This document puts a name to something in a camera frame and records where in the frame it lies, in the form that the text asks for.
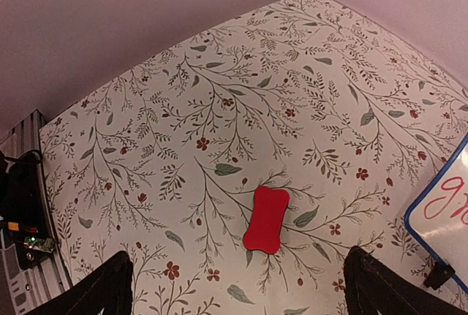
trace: floral pattern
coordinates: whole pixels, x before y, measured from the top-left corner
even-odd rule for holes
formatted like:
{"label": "floral pattern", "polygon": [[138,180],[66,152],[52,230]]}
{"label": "floral pattern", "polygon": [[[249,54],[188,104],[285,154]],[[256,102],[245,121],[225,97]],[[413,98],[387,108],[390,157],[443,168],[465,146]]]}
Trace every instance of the floral pattern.
{"label": "floral pattern", "polygon": [[[345,315],[350,247],[416,284],[430,270],[401,212],[467,132],[467,112],[444,70],[349,8],[259,8],[42,129],[65,265],[78,282],[127,251],[135,315]],[[242,245],[262,185],[291,198],[272,255]],[[449,288],[437,294],[466,308]]]}

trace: red bone-shaped object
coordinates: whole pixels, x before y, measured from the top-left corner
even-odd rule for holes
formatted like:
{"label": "red bone-shaped object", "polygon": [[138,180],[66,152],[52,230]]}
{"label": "red bone-shaped object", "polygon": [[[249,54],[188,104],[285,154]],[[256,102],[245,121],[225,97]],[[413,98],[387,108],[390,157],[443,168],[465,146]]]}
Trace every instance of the red bone-shaped object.
{"label": "red bone-shaped object", "polygon": [[244,246],[250,251],[275,254],[279,250],[279,233],[289,194],[284,189],[260,186],[254,193],[254,211],[244,235]]}

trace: small red flower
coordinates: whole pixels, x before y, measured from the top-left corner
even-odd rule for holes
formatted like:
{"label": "small red flower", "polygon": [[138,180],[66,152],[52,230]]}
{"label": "small red flower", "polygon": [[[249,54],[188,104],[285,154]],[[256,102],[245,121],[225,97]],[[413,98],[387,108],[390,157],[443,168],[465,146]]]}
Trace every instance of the small red flower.
{"label": "small red flower", "polygon": [[166,266],[167,269],[164,270],[164,275],[169,277],[171,281],[174,281],[174,278],[178,278],[181,275],[178,271],[178,265],[174,265],[173,262],[168,262]]}
{"label": "small red flower", "polygon": [[290,117],[295,117],[294,109],[286,109],[286,115]]}
{"label": "small red flower", "polygon": [[356,173],[356,178],[360,178],[362,181],[366,180],[369,177],[369,174],[367,173],[367,169],[363,169],[360,167],[358,169],[358,172]]}
{"label": "small red flower", "polygon": [[340,278],[338,282],[333,281],[332,285],[335,287],[335,292],[344,291],[344,281],[343,278]]}
{"label": "small red flower", "polygon": [[148,196],[146,196],[146,194],[142,193],[138,196],[138,202],[145,202],[146,200],[148,199]]}
{"label": "small red flower", "polygon": [[199,140],[197,140],[197,148],[201,149],[202,151],[206,151],[206,148],[208,148],[209,143],[210,140],[207,140],[204,137],[202,137]]}
{"label": "small red flower", "polygon": [[233,104],[234,104],[234,101],[232,98],[229,98],[229,99],[224,98],[222,100],[222,105],[224,105],[225,107],[231,107]]}
{"label": "small red flower", "polygon": [[206,276],[208,281],[219,281],[219,270],[213,271],[213,269],[208,269],[208,276]]}
{"label": "small red flower", "polygon": [[421,159],[421,160],[426,160],[427,155],[424,152],[419,151],[418,152],[418,158]]}
{"label": "small red flower", "polygon": [[339,224],[336,225],[330,225],[330,234],[340,236],[341,232],[339,230],[341,226]]}

